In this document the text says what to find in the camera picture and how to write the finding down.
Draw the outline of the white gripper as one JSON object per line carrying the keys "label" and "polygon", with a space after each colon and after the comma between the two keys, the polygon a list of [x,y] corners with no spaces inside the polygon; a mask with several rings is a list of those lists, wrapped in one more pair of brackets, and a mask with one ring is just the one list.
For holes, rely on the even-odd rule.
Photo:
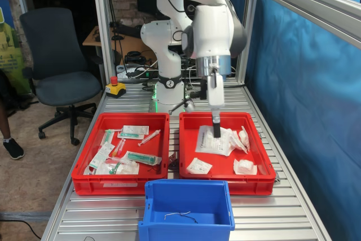
{"label": "white gripper", "polygon": [[224,106],[224,87],[223,76],[219,74],[216,68],[211,70],[207,77],[207,97],[209,107],[212,110],[212,123],[214,138],[221,137],[221,117],[220,110]]}

